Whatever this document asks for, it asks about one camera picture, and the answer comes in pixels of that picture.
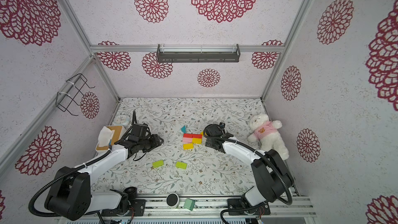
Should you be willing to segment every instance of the green box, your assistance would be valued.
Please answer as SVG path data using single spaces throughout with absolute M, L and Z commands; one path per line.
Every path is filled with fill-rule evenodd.
M 163 165 L 164 165 L 163 160 L 159 160 L 159 161 L 156 161 L 156 162 L 153 162 L 153 163 L 152 163 L 152 166 L 153 166 L 154 168 L 161 167 L 161 166 L 163 166 Z
M 187 164 L 183 163 L 183 162 L 177 162 L 176 163 L 176 167 L 180 168 L 180 169 L 186 169 L 187 168 Z
M 195 206 L 195 200 L 187 198 L 185 203 L 184 203 L 184 208 L 189 209 L 190 211 L 192 211 L 194 206 Z

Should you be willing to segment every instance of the floral tablecloth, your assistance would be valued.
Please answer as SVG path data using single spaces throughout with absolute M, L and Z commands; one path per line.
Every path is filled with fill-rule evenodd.
M 133 110 L 138 123 L 147 123 L 164 144 L 137 162 L 131 157 L 117 164 L 92 184 L 92 190 L 134 186 L 149 194 L 241 195 L 254 186 L 251 168 L 237 158 L 200 144 L 183 150 L 181 127 L 187 125 L 187 133 L 199 134 L 208 124 L 224 122 L 228 132 L 258 148 L 246 138 L 251 116 L 265 112 L 260 99 L 125 98 L 117 114 L 132 116 Z M 158 160 L 164 166 L 153 168 L 152 162 Z M 176 168 L 177 161 L 187 163 L 187 168 Z

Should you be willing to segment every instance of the teddy bear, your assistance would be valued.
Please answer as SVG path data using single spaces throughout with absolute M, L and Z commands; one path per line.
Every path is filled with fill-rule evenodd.
M 282 127 L 280 121 L 271 122 L 268 115 L 258 114 L 251 118 L 249 127 L 254 132 L 248 137 L 248 141 L 256 142 L 260 140 L 261 150 L 268 152 L 270 149 L 274 149 L 279 153 L 282 160 L 288 159 L 289 151 L 277 130 Z

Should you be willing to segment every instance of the tissue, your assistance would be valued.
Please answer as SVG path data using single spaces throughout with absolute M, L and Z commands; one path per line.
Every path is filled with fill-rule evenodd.
M 98 135 L 98 146 L 108 146 L 109 142 L 112 140 L 114 133 L 115 130 L 111 130 L 108 127 L 102 127 L 102 130 L 99 132 Z

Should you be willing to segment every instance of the wall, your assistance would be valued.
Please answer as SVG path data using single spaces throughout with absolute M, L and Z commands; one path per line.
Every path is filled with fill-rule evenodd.
M 56 110 L 25 153 L 11 168 L 0 182 L 1 197 L 4 197 L 5 208 L 0 208 L 0 222 L 11 223 L 16 217 L 19 222 L 50 223 L 52 218 L 33 216 L 27 205 L 30 198 L 47 182 L 55 177 L 55 173 L 63 166 L 74 167 L 91 159 L 98 133 L 106 125 L 113 107 L 114 98 L 107 86 L 102 81 L 97 69 L 93 64 L 84 72 L 87 84 L 82 87 L 84 94 L 76 97 L 79 104 L 89 103 L 91 107 L 81 107 L 71 104 L 68 110 L 77 114 L 72 116 L 68 112 Z M 77 90 L 70 91 L 75 95 Z M 62 104 L 67 105 L 66 98 Z M 37 200 L 35 206 L 38 210 L 48 212 L 44 209 L 44 200 L 47 191 Z
M 87 57 L 56 0 L 38 1 L 0 7 L 0 156 Z
M 398 1 L 335 1 L 315 0 L 266 108 L 322 223 L 395 223 Z
M 56 0 L 1 2 L 0 156 L 87 58 Z M 31 140 L 29 148 L 1 178 L 1 223 L 50 223 L 51 218 L 35 217 L 28 212 L 29 199 L 53 179 L 60 167 L 75 166 L 92 157 L 97 135 L 115 102 L 93 65 L 84 74 L 89 85 L 95 86 L 82 89 L 96 95 L 90 94 L 83 100 L 91 110 L 72 104 L 70 110 L 79 114 L 77 117 L 57 110 L 39 136 Z M 76 101 L 81 103 L 81 98 L 80 95 Z M 44 198 L 38 200 L 38 209 L 43 209 L 43 201 Z
M 302 0 L 69 1 L 93 44 L 281 45 Z M 171 68 L 145 55 L 100 54 L 121 97 L 259 97 L 277 58 L 243 53 L 237 64 Z

